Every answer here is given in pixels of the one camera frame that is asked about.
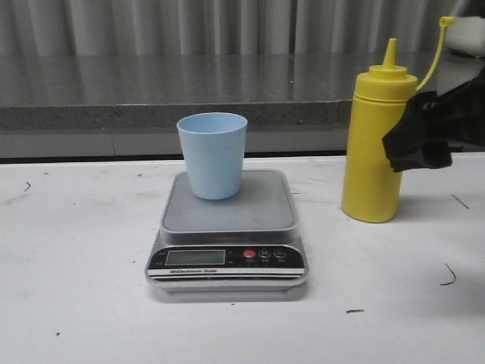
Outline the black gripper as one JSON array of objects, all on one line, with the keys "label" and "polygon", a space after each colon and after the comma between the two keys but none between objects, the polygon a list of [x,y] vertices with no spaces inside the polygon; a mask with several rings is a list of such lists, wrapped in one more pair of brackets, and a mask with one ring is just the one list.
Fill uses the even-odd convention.
[{"label": "black gripper", "polygon": [[484,71],[454,89],[411,97],[397,124],[382,138],[393,172],[452,165],[448,142],[484,147]]}]

